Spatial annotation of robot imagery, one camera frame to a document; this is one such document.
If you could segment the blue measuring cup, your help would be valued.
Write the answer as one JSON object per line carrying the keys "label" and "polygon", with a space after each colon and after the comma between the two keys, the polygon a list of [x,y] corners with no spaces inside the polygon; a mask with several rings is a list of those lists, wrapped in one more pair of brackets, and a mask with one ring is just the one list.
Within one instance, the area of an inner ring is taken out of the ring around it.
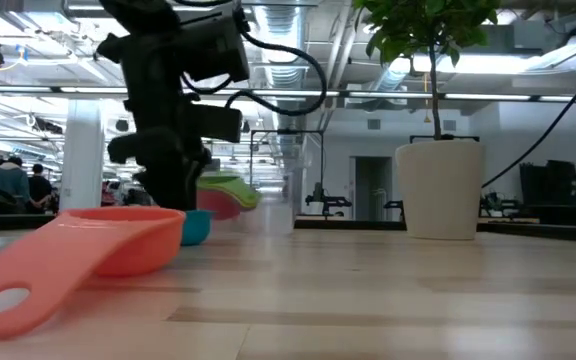
{"label": "blue measuring cup", "polygon": [[192,210],[185,213],[183,224],[182,246],[197,246],[209,236],[213,212],[209,210]]}

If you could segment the black equipment rack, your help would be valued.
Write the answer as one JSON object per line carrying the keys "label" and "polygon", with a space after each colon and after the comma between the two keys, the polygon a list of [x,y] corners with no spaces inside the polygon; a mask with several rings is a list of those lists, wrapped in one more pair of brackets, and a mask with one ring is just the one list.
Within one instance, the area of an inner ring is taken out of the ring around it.
{"label": "black equipment rack", "polygon": [[525,204],[576,204],[576,167],[572,162],[548,160],[543,166],[522,163],[519,171]]}

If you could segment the green measuring cup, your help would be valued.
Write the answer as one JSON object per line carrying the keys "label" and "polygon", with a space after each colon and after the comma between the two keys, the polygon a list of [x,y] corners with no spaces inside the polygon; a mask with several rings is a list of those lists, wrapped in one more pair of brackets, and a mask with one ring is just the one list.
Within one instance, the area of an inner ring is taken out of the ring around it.
{"label": "green measuring cup", "polygon": [[197,186],[202,190],[218,191],[230,195],[244,211],[255,209],[261,199],[261,194],[257,190],[235,175],[202,176]]}

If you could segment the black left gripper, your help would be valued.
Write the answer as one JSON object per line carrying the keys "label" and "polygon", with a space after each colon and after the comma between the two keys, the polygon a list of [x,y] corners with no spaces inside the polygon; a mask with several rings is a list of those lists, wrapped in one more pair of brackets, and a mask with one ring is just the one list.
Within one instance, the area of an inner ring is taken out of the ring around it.
{"label": "black left gripper", "polygon": [[[197,181],[211,163],[211,152],[202,140],[211,138],[237,143],[243,115],[237,109],[198,104],[190,95],[159,104],[126,102],[136,131],[114,138],[107,146],[110,160],[124,164],[135,159],[145,165],[144,189],[160,207],[195,209]],[[181,160],[176,183],[173,162]]]}

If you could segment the red measuring cup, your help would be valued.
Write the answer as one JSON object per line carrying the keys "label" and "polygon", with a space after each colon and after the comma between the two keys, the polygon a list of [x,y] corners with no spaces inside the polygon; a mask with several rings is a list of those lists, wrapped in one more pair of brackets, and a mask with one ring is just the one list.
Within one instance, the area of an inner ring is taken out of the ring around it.
{"label": "red measuring cup", "polygon": [[197,208],[211,211],[217,221],[236,218],[241,213],[239,202],[231,195],[215,190],[197,191]]}

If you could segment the long ceiling light strip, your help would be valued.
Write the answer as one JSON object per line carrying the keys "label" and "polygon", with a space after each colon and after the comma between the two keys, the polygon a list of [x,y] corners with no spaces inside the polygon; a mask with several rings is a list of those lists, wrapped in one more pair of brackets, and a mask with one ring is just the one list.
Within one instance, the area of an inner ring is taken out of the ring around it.
{"label": "long ceiling light strip", "polygon": [[[432,99],[431,93],[413,92],[374,92],[371,96],[384,99]],[[439,93],[439,100],[454,101],[494,101],[494,102],[552,102],[566,103],[573,96],[566,95],[517,95],[517,94],[468,94],[468,93]]]}
{"label": "long ceiling light strip", "polygon": [[[315,97],[321,94],[317,90],[285,90],[285,89],[250,89],[250,92],[259,96],[297,96]],[[66,87],[66,86],[23,86],[23,85],[0,85],[0,93],[10,94],[96,94],[101,96],[126,95],[125,87]]]}

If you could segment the black frame bar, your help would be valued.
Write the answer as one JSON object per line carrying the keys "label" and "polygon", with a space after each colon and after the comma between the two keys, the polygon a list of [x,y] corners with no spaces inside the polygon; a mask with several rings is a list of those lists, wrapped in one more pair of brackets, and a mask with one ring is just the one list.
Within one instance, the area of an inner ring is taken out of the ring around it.
{"label": "black frame bar", "polygon": [[[409,136],[409,143],[412,144],[418,139],[430,139],[430,140],[437,140],[433,135],[410,135]],[[439,138],[442,141],[449,141],[449,140],[472,140],[475,142],[480,142],[479,136],[459,136],[453,134],[442,134]]]}

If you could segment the white planter pot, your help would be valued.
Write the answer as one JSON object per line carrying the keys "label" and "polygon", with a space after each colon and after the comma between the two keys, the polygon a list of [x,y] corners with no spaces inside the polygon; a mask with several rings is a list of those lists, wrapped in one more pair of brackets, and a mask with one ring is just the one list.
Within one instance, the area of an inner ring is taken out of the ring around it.
{"label": "white planter pot", "polygon": [[481,143],[441,140],[408,144],[396,150],[395,160],[409,236],[475,238],[484,175]]}

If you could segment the green potted tree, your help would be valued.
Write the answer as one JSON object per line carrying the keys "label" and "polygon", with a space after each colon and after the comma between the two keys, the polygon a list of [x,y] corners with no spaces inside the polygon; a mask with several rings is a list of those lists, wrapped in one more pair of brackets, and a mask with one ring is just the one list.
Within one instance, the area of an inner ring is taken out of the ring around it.
{"label": "green potted tree", "polygon": [[415,72],[416,55],[428,56],[433,138],[441,140],[438,58],[446,56],[457,65],[463,49],[485,45],[488,36],[483,23],[498,23],[501,0],[352,0],[352,5],[359,11],[356,22],[366,23],[373,31],[367,56],[378,51],[383,66],[405,58],[410,73]]}

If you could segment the person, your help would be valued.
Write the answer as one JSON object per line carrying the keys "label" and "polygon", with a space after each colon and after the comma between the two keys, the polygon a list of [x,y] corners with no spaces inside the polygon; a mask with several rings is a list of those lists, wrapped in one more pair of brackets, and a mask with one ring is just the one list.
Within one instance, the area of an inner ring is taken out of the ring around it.
{"label": "person", "polygon": [[32,171],[33,175],[28,178],[30,195],[28,211],[32,214],[42,214],[51,200],[52,186],[43,176],[44,167],[41,164],[35,164]]}
{"label": "person", "polygon": [[12,156],[0,163],[0,191],[12,200],[0,195],[0,214],[22,214],[26,212],[29,200],[27,172],[22,167],[22,159]]}

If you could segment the coral measuring cup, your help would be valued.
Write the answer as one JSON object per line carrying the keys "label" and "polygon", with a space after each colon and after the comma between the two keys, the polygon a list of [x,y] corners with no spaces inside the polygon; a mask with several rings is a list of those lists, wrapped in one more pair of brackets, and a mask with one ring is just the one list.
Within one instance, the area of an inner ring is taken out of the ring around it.
{"label": "coral measuring cup", "polygon": [[0,339],[49,320],[91,275],[147,274],[178,253],[186,215],[152,206],[70,209],[0,250]]}

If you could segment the white building column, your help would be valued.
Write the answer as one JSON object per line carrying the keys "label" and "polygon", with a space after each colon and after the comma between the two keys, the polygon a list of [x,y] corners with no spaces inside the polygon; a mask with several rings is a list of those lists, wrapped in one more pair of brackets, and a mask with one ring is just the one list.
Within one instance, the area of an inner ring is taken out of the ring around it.
{"label": "white building column", "polygon": [[100,100],[68,102],[63,171],[60,187],[61,211],[94,208],[101,204],[105,149],[105,119]]}

